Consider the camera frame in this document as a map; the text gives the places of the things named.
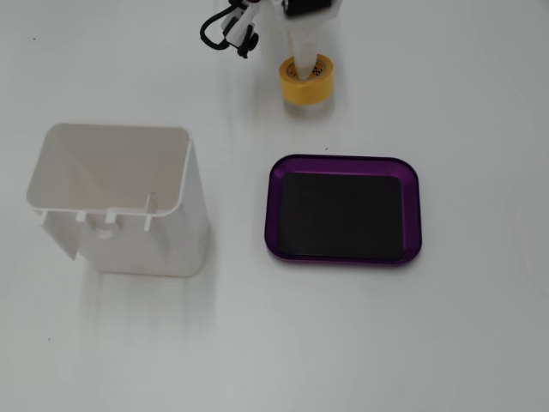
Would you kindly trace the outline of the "white gripper with motor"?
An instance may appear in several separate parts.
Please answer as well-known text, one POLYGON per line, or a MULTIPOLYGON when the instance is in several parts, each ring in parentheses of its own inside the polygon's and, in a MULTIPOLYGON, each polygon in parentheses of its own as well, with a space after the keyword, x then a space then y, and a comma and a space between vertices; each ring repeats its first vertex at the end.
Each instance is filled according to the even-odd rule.
POLYGON ((341 0, 281 0, 263 4, 263 19, 287 28, 287 40, 298 78, 309 78, 323 53, 324 32, 341 8, 341 0))

